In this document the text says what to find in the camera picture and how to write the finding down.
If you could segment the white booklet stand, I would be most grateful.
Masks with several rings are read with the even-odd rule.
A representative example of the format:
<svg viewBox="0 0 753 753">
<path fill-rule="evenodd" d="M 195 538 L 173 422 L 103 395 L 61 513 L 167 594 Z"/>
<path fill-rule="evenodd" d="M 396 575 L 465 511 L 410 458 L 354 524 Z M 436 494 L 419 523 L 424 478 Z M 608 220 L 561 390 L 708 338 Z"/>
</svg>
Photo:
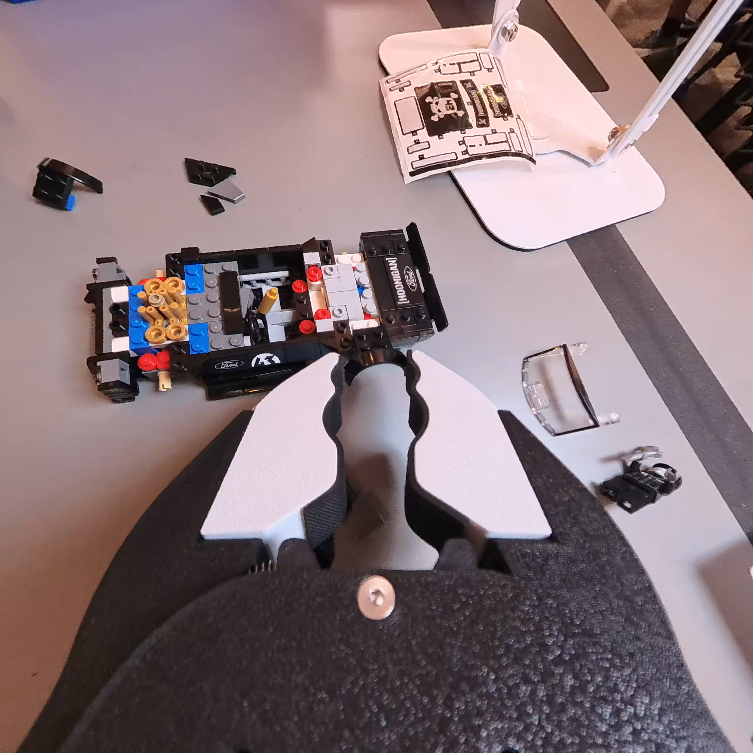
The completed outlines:
<svg viewBox="0 0 753 753">
<path fill-rule="evenodd" d="M 499 242 L 535 250 L 658 209 L 664 184 L 635 142 L 742 2 L 717 2 L 640 113 L 616 124 L 545 38 L 519 23 L 519 2 L 496 2 L 493 23 L 388 37 L 388 76 L 477 50 L 497 56 L 536 163 L 469 164 L 447 171 Z"/>
</svg>

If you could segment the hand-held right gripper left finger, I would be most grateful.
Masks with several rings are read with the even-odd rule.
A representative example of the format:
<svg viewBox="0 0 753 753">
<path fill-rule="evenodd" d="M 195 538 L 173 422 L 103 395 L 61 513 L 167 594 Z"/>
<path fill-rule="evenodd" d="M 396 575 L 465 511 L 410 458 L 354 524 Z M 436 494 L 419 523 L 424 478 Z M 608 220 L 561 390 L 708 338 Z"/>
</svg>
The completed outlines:
<svg viewBox="0 0 753 753">
<path fill-rule="evenodd" d="M 221 482 L 201 534 L 259 538 L 273 560 L 299 538 L 331 561 L 329 543 L 346 517 L 342 423 L 344 359 L 330 353 L 259 402 Z"/>
</svg>

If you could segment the transparent lego windshield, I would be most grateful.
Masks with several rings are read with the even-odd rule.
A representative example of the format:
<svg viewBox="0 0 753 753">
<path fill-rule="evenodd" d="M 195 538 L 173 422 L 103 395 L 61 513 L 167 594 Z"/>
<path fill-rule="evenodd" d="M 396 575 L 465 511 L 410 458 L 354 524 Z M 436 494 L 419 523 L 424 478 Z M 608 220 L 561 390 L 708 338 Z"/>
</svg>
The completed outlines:
<svg viewBox="0 0 753 753">
<path fill-rule="evenodd" d="M 562 344 L 522 360 L 522 389 L 541 426 L 563 436 L 620 422 L 617 413 L 598 415 L 575 365 L 587 344 Z"/>
</svg>

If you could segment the black lego wedge plate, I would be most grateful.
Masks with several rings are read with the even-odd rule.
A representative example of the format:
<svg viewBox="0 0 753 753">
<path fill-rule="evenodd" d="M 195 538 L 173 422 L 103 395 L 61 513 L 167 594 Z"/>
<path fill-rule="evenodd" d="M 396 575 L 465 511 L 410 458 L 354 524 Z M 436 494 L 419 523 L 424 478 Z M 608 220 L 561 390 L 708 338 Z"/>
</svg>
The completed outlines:
<svg viewBox="0 0 753 753">
<path fill-rule="evenodd" d="M 189 182 L 204 187 L 214 187 L 236 175 L 236 170 L 233 167 L 195 160 L 190 157 L 184 158 L 184 166 Z"/>
</svg>

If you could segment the lego sticker sheet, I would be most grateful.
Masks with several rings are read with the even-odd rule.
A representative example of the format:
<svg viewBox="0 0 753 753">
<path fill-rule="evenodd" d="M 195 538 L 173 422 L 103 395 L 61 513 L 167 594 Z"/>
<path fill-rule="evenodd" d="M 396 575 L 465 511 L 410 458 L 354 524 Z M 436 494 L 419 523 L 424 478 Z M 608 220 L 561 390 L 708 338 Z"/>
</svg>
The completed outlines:
<svg viewBox="0 0 753 753">
<path fill-rule="evenodd" d="M 491 52 L 424 62 L 383 78 L 380 89 L 406 184 L 469 164 L 536 163 L 527 123 Z"/>
</svg>

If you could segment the small black lego figure assembly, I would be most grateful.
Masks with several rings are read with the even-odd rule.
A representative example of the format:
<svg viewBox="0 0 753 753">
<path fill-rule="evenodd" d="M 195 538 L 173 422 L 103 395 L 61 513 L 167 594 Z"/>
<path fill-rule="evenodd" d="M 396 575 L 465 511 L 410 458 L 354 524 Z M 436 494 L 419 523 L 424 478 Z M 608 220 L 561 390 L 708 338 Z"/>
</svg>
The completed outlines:
<svg viewBox="0 0 753 753">
<path fill-rule="evenodd" d="M 665 463 L 653 466 L 646 463 L 648 459 L 662 455 L 654 446 L 636 447 L 631 453 L 622 454 L 622 473 L 597 485 L 597 493 L 628 513 L 640 511 L 672 494 L 682 486 L 682 476 Z"/>
</svg>

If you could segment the black lego wheel arch piece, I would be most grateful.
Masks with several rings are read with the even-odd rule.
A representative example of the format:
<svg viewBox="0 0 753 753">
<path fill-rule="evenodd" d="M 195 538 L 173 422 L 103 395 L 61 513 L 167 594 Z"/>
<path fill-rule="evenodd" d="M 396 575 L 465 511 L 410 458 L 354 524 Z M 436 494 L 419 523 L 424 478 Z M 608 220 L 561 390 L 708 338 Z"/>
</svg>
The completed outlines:
<svg viewBox="0 0 753 753">
<path fill-rule="evenodd" d="M 392 346 L 356 349 L 351 356 L 344 367 L 344 381 L 348 386 L 351 386 L 356 376 L 366 368 L 380 364 L 394 364 L 404 370 L 407 365 L 406 355 Z"/>
</svg>

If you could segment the lego car model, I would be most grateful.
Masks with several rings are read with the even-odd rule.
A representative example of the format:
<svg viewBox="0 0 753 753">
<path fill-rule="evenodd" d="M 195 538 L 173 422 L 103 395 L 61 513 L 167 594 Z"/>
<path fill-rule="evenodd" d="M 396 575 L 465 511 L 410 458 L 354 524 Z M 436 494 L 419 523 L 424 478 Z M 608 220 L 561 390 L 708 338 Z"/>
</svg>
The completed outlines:
<svg viewBox="0 0 753 753">
<path fill-rule="evenodd" d="M 192 377 L 207 399 L 273 389 L 321 357 L 409 349 L 448 325 L 415 223 L 360 236 L 202 252 L 184 248 L 132 282 L 116 257 L 96 260 L 85 302 L 98 391 L 132 402 L 141 381 L 162 391 Z"/>
</svg>

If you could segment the black and blue lego assembly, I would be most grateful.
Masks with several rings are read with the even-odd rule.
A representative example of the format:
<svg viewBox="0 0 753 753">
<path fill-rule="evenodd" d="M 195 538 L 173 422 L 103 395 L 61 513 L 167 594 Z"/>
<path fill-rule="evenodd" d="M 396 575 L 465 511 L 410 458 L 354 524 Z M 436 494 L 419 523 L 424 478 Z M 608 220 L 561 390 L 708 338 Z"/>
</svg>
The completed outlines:
<svg viewBox="0 0 753 753">
<path fill-rule="evenodd" d="M 72 195 L 74 183 L 103 194 L 99 179 L 69 164 L 47 157 L 38 165 L 38 174 L 33 186 L 33 197 L 53 209 L 72 211 L 76 199 Z"/>
</svg>

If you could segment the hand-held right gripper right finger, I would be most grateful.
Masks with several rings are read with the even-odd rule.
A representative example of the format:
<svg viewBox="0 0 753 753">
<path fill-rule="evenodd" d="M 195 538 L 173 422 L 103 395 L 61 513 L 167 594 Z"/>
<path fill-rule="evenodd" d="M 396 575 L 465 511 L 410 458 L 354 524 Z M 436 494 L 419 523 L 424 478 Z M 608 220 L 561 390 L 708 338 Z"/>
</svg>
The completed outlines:
<svg viewBox="0 0 753 753">
<path fill-rule="evenodd" d="M 553 458 L 510 414 L 507 419 L 470 382 L 411 351 L 405 514 L 437 551 L 459 548 L 485 569 L 533 574 L 552 544 Z"/>
</svg>

